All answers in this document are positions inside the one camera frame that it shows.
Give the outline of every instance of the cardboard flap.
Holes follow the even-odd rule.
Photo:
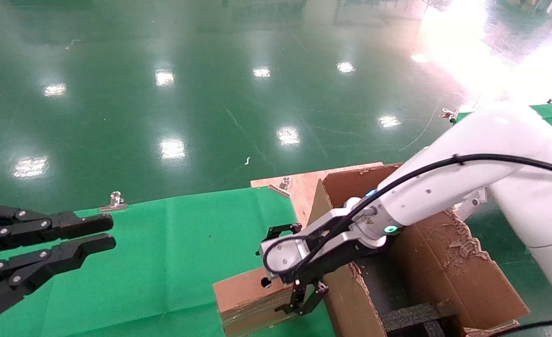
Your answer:
[[[405,228],[392,258],[420,301],[450,299],[461,323],[489,329],[529,313],[499,266],[466,224],[441,212]]]
[[[399,166],[386,165],[327,175],[323,181],[323,185],[330,198],[330,204],[333,207],[340,207],[351,197],[365,196],[367,192],[376,188],[380,182],[393,173]]]

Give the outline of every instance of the metal clip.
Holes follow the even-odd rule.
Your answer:
[[[100,212],[122,211],[123,209],[127,209],[127,208],[128,208],[128,205],[124,203],[124,199],[122,199],[122,193],[120,193],[119,190],[116,190],[109,195],[109,205],[106,205],[104,207],[99,207],[99,211]]]
[[[280,183],[281,190],[289,190],[291,188],[291,177],[284,177]]]
[[[268,185],[268,188],[270,190],[274,190],[275,192],[278,192],[278,194],[281,194],[282,196],[290,198],[291,192],[289,192],[289,188],[291,188],[291,178],[284,177],[279,186],[276,186],[273,183],[271,183]]]

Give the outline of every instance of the torn cardboard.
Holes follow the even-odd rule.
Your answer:
[[[319,181],[309,223],[351,197],[364,196],[399,165],[332,173]],[[466,224],[441,212],[408,226],[392,244],[398,265],[416,301],[450,300],[470,334],[491,329],[529,313],[498,265],[482,251]],[[324,277],[330,292],[327,309],[338,337],[385,337],[385,329],[354,263]]]

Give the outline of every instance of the green cloth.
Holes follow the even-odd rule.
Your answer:
[[[112,216],[116,248],[89,256],[3,313],[0,337],[223,336],[212,284],[260,267],[254,252],[268,228],[297,222],[290,199],[268,188],[149,201]],[[254,336],[334,332],[321,303]]]

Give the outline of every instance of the wooden board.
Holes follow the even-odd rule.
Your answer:
[[[299,175],[258,179],[255,181],[251,181],[251,187],[268,186],[270,184],[279,186],[282,182],[282,179],[284,179],[285,177],[289,177],[291,179],[291,185],[288,192],[291,194],[291,201],[293,202],[295,213],[297,213],[297,219],[303,225],[303,227],[305,227],[307,226],[307,222],[312,211],[312,205],[315,196],[315,186],[317,186],[317,182],[320,179],[324,179],[327,175],[334,172],[368,169],[370,167],[381,165],[382,162],[374,162],[372,164],[333,168],[332,170],[300,173]]]
[[[284,311],[274,311],[291,300],[291,285],[272,280],[269,288],[261,285],[266,271],[261,268],[214,283],[218,311],[227,337],[246,336],[292,318]]]

